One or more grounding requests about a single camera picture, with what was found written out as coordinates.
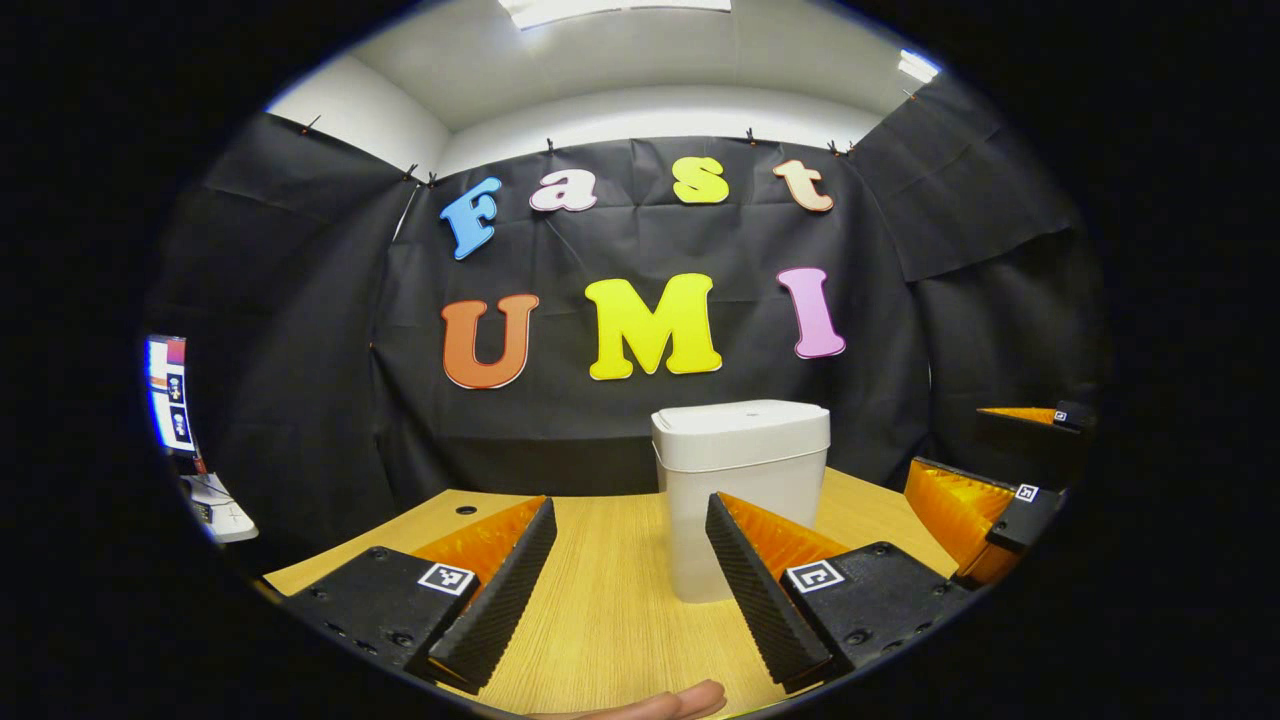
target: ceiling light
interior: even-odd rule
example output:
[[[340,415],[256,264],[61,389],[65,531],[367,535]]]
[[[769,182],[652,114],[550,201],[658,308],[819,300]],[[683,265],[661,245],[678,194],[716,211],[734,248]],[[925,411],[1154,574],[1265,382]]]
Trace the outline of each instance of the ceiling light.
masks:
[[[730,0],[667,0],[653,3],[645,0],[498,0],[511,13],[511,19],[520,29],[535,26],[613,10],[636,8],[681,8],[690,10],[718,10],[728,13]]]
[[[897,69],[914,77],[920,82],[929,82],[933,76],[938,74],[938,68],[925,60],[924,58],[916,55],[915,53],[902,50],[902,59],[897,63]]]

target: hand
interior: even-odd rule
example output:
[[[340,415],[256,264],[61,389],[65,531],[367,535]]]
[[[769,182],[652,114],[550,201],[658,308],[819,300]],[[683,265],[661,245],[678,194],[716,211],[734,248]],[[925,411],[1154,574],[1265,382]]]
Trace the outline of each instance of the hand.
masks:
[[[536,712],[534,720],[696,720],[724,707],[724,685],[703,680],[678,694],[660,693],[640,702],[585,712]]]

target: colorful foam letter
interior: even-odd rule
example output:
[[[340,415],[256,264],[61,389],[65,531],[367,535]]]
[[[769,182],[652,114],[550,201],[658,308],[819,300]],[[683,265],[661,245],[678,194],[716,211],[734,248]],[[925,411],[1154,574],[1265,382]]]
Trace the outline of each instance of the colorful foam letter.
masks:
[[[707,293],[712,279],[685,273],[667,281],[653,313],[623,279],[599,281],[586,286],[586,297],[595,302],[600,332],[599,359],[590,374],[596,380],[631,377],[631,363],[622,356],[626,338],[640,366],[650,375],[658,370],[662,352],[671,338],[667,369],[676,374],[710,373],[723,364],[712,347],[712,328],[707,319]]]
[[[497,363],[476,360],[476,323],[488,305],[479,300],[451,302],[440,310],[444,318],[444,374],[467,389],[499,388],[525,369],[529,359],[529,314],[538,307],[536,295],[511,295],[498,301],[507,316],[502,357]]]
[[[480,219],[492,220],[498,214],[498,204],[488,193],[498,192],[500,187],[502,181],[498,178],[485,178],[440,210],[440,219],[449,222],[453,237],[458,241],[458,247],[453,251],[454,260],[471,255],[476,247],[493,237],[493,228]]]
[[[589,170],[557,170],[538,181],[543,187],[529,196],[529,206],[550,213],[561,208],[572,213],[595,205],[595,174]]]
[[[728,197],[728,183],[721,177],[724,167],[716,158],[681,158],[671,165],[680,181],[672,187],[684,202],[719,202]]]
[[[805,210],[826,213],[836,206],[829,195],[818,195],[818,191],[813,187],[813,181],[822,179],[822,173],[805,168],[800,160],[782,163],[777,168],[773,168],[773,174],[786,178],[791,197]]]
[[[845,351],[845,338],[831,327],[827,299],[822,295],[826,279],[827,273],[818,268],[791,268],[778,273],[778,282],[791,292],[796,309],[796,323],[800,325],[796,355],[800,357],[827,357]]]

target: computer screen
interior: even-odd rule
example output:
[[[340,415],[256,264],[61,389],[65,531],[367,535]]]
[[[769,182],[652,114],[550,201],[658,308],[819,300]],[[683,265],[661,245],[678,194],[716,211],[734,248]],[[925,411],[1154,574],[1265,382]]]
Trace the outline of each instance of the computer screen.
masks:
[[[187,414],[187,341],[147,336],[147,375],[156,438],[174,455],[196,457],[196,436]]]

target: wooden table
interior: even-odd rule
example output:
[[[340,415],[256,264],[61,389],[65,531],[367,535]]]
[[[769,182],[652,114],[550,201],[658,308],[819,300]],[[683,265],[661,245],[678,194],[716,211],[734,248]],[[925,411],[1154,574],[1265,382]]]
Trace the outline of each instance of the wooden table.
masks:
[[[293,594],[370,546],[412,552],[524,500],[447,491],[266,580]],[[556,546],[480,702],[517,714],[594,710],[678,692],[705,678],[722,683],[728,698],[716,717],[787,697],[769,679],[732,600],[686,605],[676,598],[667,575],[663,496],[554,500]],[[477,511],[458,515],[463,505]],[[852,548],[892,542],[942,575],[956,569],[902,495],[829,468],[817,529]]]

